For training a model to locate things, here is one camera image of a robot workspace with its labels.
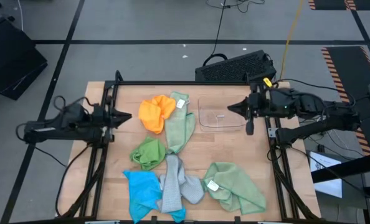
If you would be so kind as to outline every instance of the wooden tabletop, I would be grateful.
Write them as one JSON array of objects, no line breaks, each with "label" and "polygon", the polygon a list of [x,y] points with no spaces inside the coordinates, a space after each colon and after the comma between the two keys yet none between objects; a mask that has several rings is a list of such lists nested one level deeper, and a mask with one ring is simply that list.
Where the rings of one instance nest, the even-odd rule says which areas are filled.
[{"label": "wooden tabletop", "polygon": [[[103,82],[89,82],[85,96],[91,103],[98,103],[102,98]],[[156,95],[169,96],[172,91],[178,91],[189,95],[188,113],[196,115],[196,128],[191,139],[184,149],[178,154],[183,160],[186,175],[196,175],[203,178],[206,170],[212,162],[233,162],[240,166],[250,176],[254,184],[260,189],[267,200],[267,209],[264,213],[242,215],[242,221],[280,221],[277,190],[274,181],[272,164],[267,159],[269,149],[267,131],[263,118],[254,119],[254,135],[248,136],[245,127],[238,131],[217,129],[212,131],[202,127],[199,122],[198,102],[208,98],[222,98],[222,102],[233,101],[248,96],[248,86],[148,86],[148,85],[125,85],[119,86],[116,109],[131,113],[133,117],[115,130],[115,142],[109,144],[107,164],[103,179],[103,187],[100,198],[98,219],[101,220],[131,220],[128,213],[129,193],[128,181],[122,174],[124,170],[140,170],[140,166],[130,161],[130,152],[135,149],[146,136],[160,139],[166,145],[166,135],[153,134],[147,131],[138,119],[138,109],[142,100],[152,99]],[[281,119],[283,127],[295,128],[298,126],[297,118]],[[74,141],[70,160],[83,148],[85,143]],[[297,140],[293,147],[305,150],[303,141]],[[91,150],[86,151],[79,157],[67,172],[65,182],[60,193],[59,210],[65,212],[78,197],[85,183],[89,157]],[[288,150],[288,161],[292,172],[295,190],[301,199],[320,217],[320,209],[316,199],[315,190],[310,174],[308,160],[305,155],[294,150]],[[166,173],[166,162],[163,161],[153,169],[157,175]],[[288,195],[284,190],[287,203],[287,213],[291,217]],[[90,194],[89,205],[92,204],[93,193]],[[186,220],[198,221],[233,221],[234,216],[240,216],[240,211],[227,212],[219,202],[212,199],[206,193],[203,200],[192,205],[183,199],[183,205],[187,209]],[[155,210],[150,212],[144,220],[151,220],[156,215],[158,220],[173,220],[170,215],[159,213]]]}]

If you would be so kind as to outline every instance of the microfiber cloth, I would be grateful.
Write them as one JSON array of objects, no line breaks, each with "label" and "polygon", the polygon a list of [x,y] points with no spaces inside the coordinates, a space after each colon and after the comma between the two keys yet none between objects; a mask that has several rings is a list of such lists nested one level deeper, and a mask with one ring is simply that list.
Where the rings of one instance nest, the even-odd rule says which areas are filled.
[{"label": "microfiber cloth", "polygon": [[133,162],[141,165],[142,170],[151,170],[163,161],[166,148],[159,139],[149,136],[130,154]]},{"label": "microfiber cloth", "polygon": [[[209,187],[214,186],[214,183],[218,185],[215,191]],[[228,212],[240,209],[242,215],[245,215],[265,211],[265,197],[250,177],[236,164],[212,163],[203,178],[202,185]]]},{"label": "microfiber cloth", "polygon": [[[172,92],[170,98],[175,99],[177,103],[179,100],[189,101],[187,94],[178,92]],[[183,105],[182,108],[177,107],[164,124],[168,145],[167,153],[179,153],[191,138],[195,125],[195,115],[187,113],[187,104]]]},{"label": "microfiber cloth", "polygon": [[154,132],[161,133],[164,120],[170,117],[176,106],[175,100],[167,96],[155,96],[152,100],[143,100],[138,111],[138,118],[143,126]]},{"label": "microfiber cloth", "polygon": [[166,162],[166,175],[159,178],[163,188],[163,199],[158,202],[161,212],[181,209],[181,196],[192,204],[199,203],[204,196],[199,178],[185,175],[183,162],[177,155],[167,155]]},{"label": "microfiber cloth", "polygon": [[[130,190],[130,215],[134,223],[139,222],[152,209],[158,210],[156,202],[161,200],[161,189],[156,174],[151,171],[123,171]],[[186,209],[169,213],[179,223],[186,217]]]}]

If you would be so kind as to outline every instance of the blue cloth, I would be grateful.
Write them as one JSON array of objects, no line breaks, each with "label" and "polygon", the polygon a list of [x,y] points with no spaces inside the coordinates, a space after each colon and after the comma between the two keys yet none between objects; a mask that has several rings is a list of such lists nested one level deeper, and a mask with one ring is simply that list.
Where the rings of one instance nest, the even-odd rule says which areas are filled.
[{"label": "blue cloth", "polygon": [[[130,215],[134,223],[139,222],[152,209],[159,210],[157,201],[162,198],[160,183],[151,171],[123,171],[130,190]],[[185,219],[186,209],[169,212],[176,223]]]}]

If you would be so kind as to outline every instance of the white paper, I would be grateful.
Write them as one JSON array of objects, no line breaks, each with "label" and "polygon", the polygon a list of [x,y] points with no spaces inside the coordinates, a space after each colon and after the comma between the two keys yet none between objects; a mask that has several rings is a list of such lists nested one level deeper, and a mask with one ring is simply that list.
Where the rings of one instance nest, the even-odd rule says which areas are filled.
[{"label": "white paper", "polygon": [[[329,157],[326,157],[326,156],[322,156],[322,155],[317,154],[315,152],[311,152],[310,157],[316,159],[319,163],[321,163],[325,167],[331,167],[331,166],[334,166],[334,165],[337,165],[337,164],[341,163],[340,161],[337,161],[335,159],[332,159],[332,158],[329,158]],[[313,171],[316,171],[316,170],[319,170],[319,169],[324,169],[324,168],[320,164],[315,162],[313,159],[310,159],[310,169],[311,169],[311,172],[313,172]],[[335,180],[329,180],[329,181],[325,181],[325,182],[316,183],[316,184],[314,184],[314,188],[315,188],[315,190],[317,190],[319,192],[342,198],[343,197],[343,191],[342,191],[343,188],[342,188],[341,184],[342,184],[341,179],[335,179]]]},{"label": "white paper", "polygon": [[214,181],[210,180],[209,184],[207,185],[212,191],[217,191],[219,186]]},{"label": "white paper", "polygon": [[185,100],[178,100],[178,102],[177,102],[177,107],[178,107],[179,109],[181,109],[181,108],[184,106],[184,104],[185,104]]}]

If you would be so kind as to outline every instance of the green cloth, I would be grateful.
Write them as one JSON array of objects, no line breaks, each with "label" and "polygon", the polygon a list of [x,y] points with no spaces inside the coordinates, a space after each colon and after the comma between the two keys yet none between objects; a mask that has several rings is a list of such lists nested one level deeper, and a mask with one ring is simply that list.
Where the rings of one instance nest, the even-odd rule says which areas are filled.
[{"label": "green cloth", "polygon": [[[179,100],[188,101],[189,96],[178,92],[172,92],[170,98],[175,99],[178,103]],[[171,116],[164,121],[164,130],[166,130],[166,138],[168,150],[167,153],[179,153],[185,144],[191,138],[195,130],[196,118],[193,113],[187,113],[187,104],[185,103],[182,108],[175,108]]]},{"label": "green cloth", "polygon": [[130,154],[130,160],[141,165],[142,170],[151,170],[163,161],[166,148],[159,139],[149,136]]},{"label": "green cloth", "polygon": [[[210,180],[219,186],[218,190],[213,191],[207,187]],[[213,162],[202,180],[202,185],[228,212],[240,209],[242,215],[246,215],[265,211],[265,197],[236,164]]]}]

